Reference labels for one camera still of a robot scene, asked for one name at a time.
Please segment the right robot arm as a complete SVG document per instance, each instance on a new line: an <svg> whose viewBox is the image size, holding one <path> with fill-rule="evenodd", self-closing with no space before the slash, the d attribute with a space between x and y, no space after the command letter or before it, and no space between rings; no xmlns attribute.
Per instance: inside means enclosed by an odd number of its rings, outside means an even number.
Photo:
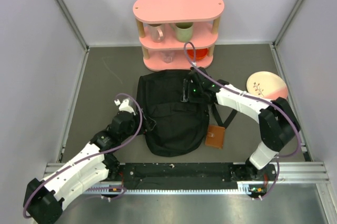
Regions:
<svg viewBox="0 0 337 224"><path fill-rule="evenodd" d="M241 91L232 84L208 76L202 67L193 67L183 83L183 102L218 104L252 118L260 128L261 142L246 161L246 174L256 180L265 166L293 139L300 142L300 124L288 101L270 100Z"/></svg>

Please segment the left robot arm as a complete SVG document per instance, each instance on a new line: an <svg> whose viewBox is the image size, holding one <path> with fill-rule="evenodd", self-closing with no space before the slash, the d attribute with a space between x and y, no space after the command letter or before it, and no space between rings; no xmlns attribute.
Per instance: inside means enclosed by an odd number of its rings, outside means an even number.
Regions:
<svg viewBox="0 0 337 224"><path fill-rule="evenodd" d="M97 182L114 180L120 163L114 152L129 144L137 135L149 134L162 126L150 114L151 108L162 113L182 111L185 71L160 71L141 76L136 98L129 95L115 100L118 113L112 122L96 133L68 163L42 180L31 180L23 203L24 218L37 223L55 223L66 208Z"/></svg>

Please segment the black student backpack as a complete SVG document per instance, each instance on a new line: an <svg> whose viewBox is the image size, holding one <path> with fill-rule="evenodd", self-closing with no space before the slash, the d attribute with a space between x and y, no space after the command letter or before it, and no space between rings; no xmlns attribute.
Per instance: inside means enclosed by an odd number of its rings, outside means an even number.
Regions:
<svg viewBox="0 0 337 224"><path fill-rule="evenodd" d="M136 100L145 117L156 121L145 132L149 150L162 157L176 157L196 150L205 143L209 125L228 128L237 112L225 121L213 104L182 102L183 81L188 70L163 70L141 76Z"/></svg>

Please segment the brown leather wallet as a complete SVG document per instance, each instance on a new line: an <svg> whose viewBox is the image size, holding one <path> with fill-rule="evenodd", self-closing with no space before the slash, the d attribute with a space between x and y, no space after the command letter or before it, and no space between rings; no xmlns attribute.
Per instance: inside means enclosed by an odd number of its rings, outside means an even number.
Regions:
<svg viewBox="0 0 337 224"><path fill-rule="evenodd" d="M205 145L217 149L222 149L225 138L225 127L209 125Z"/></svg>

